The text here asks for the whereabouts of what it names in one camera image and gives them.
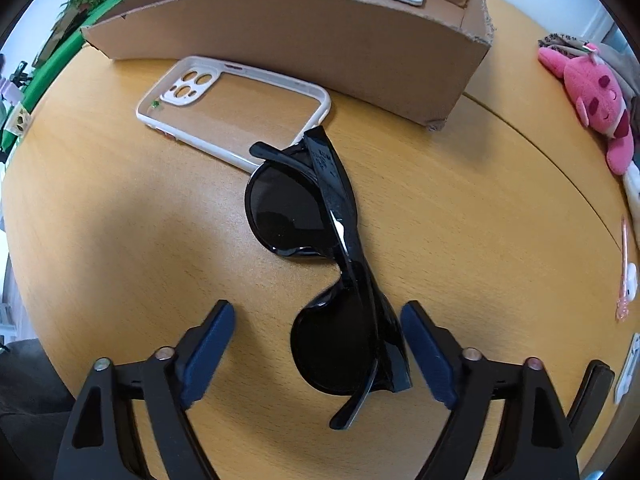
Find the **stuffed animal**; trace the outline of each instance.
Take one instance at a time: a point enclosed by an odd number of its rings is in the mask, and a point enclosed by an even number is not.
[[[591,43],[588,56],[569,57],[548,47],[538,50],[538,60],[556,77],[564,80],[580,122],[609,137],[607,164],[622,175],[634,155],[629,113],[622,90],[609,67]]]

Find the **wooden table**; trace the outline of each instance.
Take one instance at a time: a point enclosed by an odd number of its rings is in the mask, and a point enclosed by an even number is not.
[[[622,246],[624,190],[603,164],[605,139],[575,120],[562,83],[537,61],[548,32],[504,0],[487,0],[497,28],[494,45],[465,95],[523,135],[574,184]]]
[[[411,360],[414,388],[372,394],[351,429],[329,430],[344,399],[305,383],[289,330],[337,270],[264,250],[244,216],[247,176],[135,118],[140,97],[171,65],[113,63],[83,49],[46,94],[8,169],[10,253],[56,370],[77,393],[96,358],[146,358],[226,298],[236,332],[190,411],[223,479],[414,478],[448,412]],[[603,222],[625,213],[624,199],[609,200],[613,213],[597,210],[602,203],[590,202],[533,134],[471,97],[460,99],[442,133],[428,134],[334,93],[325,126],[393,306],[419,300],[463,346],[488,358],[519,363],[537,355],[567,410],[588,362],[601,359],[619,373],[638,329],[633,306],[627,322],[614,320],[621,253]],[[609,400],[581,463],[614,410]],[[144,409],[136,413],[152,472],[164,478]],[[493,406],[469,479],[482,477],[499,415]]]

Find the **black sunglasses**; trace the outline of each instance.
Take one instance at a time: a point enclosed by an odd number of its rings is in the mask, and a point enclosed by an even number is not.
[[[340,267],[340,280],[293,322],[291,351],[307,383],[350,396],[329,424],[344,430],[369,392],[412,386],[400,323],[364,256],[353,189],[324,128],[284,150],[256,142],[250,153],[265,160],[244,195],[258,241],[279,256],[320,256]]]

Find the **dark lens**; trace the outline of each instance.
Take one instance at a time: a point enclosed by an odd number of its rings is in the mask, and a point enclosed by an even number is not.
[[[306,153],[292,156],[308,164]],[[269,248],[312,248],[324,256],[332,253],[336,240],[326,221],[320,191],[298,172],[268,162],[252,176],[247,193],[247,213],[257,230],[255,234]]]
[[[302,309],[293,323],[296,367],[317,390],[351,395],[372,359],[372,330],[371,314],[363,311],[356,292],[338,282]]]

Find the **phone case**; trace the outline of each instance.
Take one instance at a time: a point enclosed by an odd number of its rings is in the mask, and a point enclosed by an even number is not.
[[[330,109],[331,98],[318,85],[189,56],[142,98],[136,116],[167,136],[253,173],[262,162],[249,154],[254,142],[280,149],[295,144]]]

